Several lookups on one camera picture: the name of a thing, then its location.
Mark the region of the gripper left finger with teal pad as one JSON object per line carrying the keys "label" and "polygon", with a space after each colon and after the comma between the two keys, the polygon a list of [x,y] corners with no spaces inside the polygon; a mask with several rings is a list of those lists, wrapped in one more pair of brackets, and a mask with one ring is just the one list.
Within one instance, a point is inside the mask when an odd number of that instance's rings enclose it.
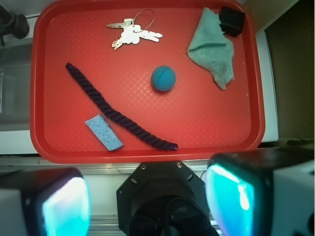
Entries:
{"label": "gripper left finger with teal pad", "polygon": [[2,236],[86,236],[91,211],[89,184],[76,168],[0,176]]}

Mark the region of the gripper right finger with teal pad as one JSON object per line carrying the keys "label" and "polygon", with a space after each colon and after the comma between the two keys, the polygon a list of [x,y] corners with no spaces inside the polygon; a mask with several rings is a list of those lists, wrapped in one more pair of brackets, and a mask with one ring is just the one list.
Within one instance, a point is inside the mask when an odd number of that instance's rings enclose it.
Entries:
{"label": "gripper right finger with teal pad", "polygon": [[312,236],[315,154],[258,148],[215,154],[205,175],[207,203],[225,236]]}

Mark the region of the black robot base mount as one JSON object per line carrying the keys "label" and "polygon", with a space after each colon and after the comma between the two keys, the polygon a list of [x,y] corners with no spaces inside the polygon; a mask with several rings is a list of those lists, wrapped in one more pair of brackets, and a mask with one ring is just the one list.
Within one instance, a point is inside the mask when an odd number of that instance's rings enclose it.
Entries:
{"label": "black robot base mount", "polygon": [[181,161],[141,163],[117,190],[127,236],[217,236],[205,182]]}

